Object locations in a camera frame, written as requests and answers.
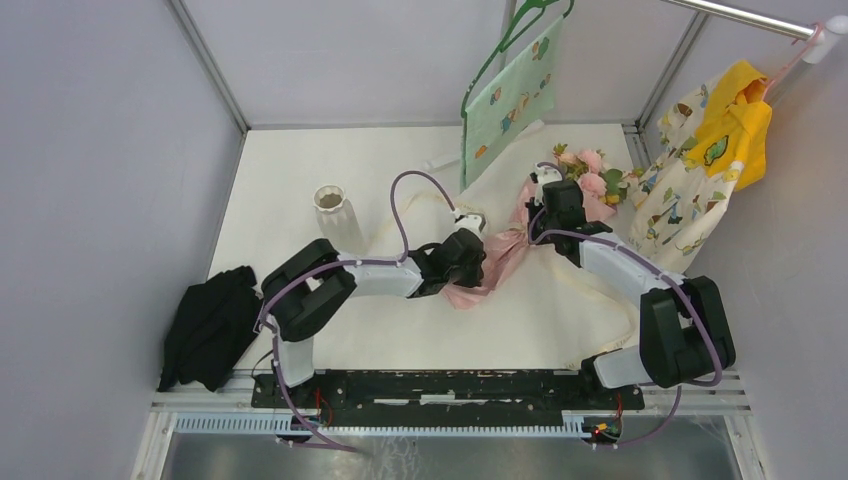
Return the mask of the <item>pink paper flower bouquet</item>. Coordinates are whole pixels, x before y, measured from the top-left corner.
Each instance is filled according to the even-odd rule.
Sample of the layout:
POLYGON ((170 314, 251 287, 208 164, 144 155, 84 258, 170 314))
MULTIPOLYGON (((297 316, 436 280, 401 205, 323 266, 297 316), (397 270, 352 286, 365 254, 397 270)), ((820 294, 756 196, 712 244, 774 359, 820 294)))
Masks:
MULTIPOLYGON (((605 161, 605 154, 597 149, 583 149, 577 153, 562 143, 552 148, 554 172, 562 172, 567 180, 579 187, 582 200, 580 208, 588 222, 605 222, 617 213, 629 191, 644 172, 641 168, 622 170, 605 161)), ((535 216, 540 209, 536 201, 541 191, 532 179, 521 186, 516 206, 506 226, 487 235, 484 240, 486 259, 483 262, 483 281, 480 287, 449 286, 443 296, 456 309, 468 310, 495 292, 517 270, 529 251, 531 238, 545 228, 543 218, 535 216)))

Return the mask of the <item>white ribbed ceramic vase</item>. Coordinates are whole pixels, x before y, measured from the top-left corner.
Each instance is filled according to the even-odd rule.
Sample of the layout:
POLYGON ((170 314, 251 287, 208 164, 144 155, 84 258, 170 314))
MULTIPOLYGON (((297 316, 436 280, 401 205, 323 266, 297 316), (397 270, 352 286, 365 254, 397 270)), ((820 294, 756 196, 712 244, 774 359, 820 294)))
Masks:
POLYGON ((313 195, 316 221, 324 238, 338 251, 366 252, 365 240, 354 208, 338 185, 323 185, 313 195))

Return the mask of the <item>cream printed ribbon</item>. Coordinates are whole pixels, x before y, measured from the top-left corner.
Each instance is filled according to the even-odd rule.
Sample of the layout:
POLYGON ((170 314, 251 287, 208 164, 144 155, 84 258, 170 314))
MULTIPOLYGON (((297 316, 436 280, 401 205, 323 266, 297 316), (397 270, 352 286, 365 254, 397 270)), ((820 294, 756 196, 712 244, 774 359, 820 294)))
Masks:
MULTIPOLYGON (((456 205, 506 226, 518 194, 490 202, 461 195, 456 205)), ((364 337, 363 364, 391 369, 574 368, 636 336, 636 310, 599 277, 550 246, 531 246, 517 270, 468 310, 440 293, 376 301, 364 337)))

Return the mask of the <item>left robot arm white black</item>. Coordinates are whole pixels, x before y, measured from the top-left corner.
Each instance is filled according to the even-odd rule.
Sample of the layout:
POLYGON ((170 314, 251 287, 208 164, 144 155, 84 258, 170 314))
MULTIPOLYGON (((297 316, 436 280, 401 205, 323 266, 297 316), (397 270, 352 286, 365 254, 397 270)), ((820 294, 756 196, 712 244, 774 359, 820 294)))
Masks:
POLYGON ((312 241, 262 282, 257 322, 273 337, 275 392, 290 407, 314 394, 313 337, 356 297, 434 296, 449 285, 479 287, 486 258, 480 236, 459 228, 444 241, 412 250, 403 260, 362 258, 332 243, 312 241))

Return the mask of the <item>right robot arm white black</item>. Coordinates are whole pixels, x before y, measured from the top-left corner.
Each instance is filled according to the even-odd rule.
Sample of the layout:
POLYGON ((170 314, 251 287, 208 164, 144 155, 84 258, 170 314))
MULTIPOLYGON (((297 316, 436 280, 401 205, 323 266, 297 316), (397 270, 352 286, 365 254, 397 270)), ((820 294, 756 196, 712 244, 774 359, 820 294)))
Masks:
POLYGON ((576 182, 537 179, 535 186, 526 204, 530 243, 552 246, 638 310, 635 346, 582 362, 580 400, 602 408, 624 386, 718 385, 736 351, 717 284, 706 276, 688 278, 663 270, 628 247, 607 224, 589 221, 576 182))

